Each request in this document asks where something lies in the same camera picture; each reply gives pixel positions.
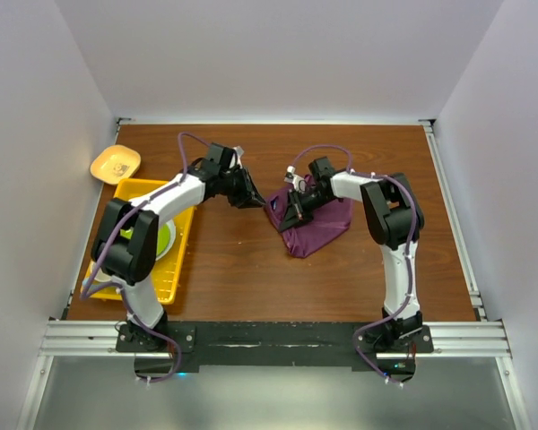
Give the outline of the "purple cloth napkin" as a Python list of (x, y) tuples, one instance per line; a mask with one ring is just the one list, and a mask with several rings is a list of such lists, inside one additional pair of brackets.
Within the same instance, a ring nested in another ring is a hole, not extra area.
[[(290, 189), (286, 185), (267, 198), (265, 213), (275, 229), (284, 219)], [(348, 231), (352, 206), (353, 200), (334, 200), (314, 210), (314, 218), (307, 225), (282, 232), (281, 237), (289, 254), (295, 258), (306, 258)]]

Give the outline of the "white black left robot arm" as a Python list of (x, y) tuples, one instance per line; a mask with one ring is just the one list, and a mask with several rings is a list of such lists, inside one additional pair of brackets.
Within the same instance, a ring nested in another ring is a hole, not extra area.
[(204, 157), (187, 163), (172, 180), (130, 201), (114, 198), (102, 214), (91, 249), (95, 262), (82, 283), (85, 299), (112, 288), (126, 308), (126, 324), (148, 351), (172, 348), (168, 317), (152, 283), (159, 230), (181, 212), (222, 195), (238, 209), (261, 208), (265, 200), (242, 164), (243, 150), (212, 143)]

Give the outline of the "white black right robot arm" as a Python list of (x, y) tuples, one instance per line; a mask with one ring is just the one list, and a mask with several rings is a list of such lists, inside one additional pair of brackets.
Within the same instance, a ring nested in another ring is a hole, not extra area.
[(369, 235), (382, 253), (386, 293), (381, 319), (357, 333), (370, 333), (377, 345), (403, 351), (422, 328), (415, 258), (424, 216), (408, 179), (401, 173), (337, 170), (326, 157), (313, 160), (309, 171), (300, 176), (288, 166), (286, 187), (267, 206), (273, 225), (292, 253), (304, 257), (347, 231), (348, 210), (361, 203)]

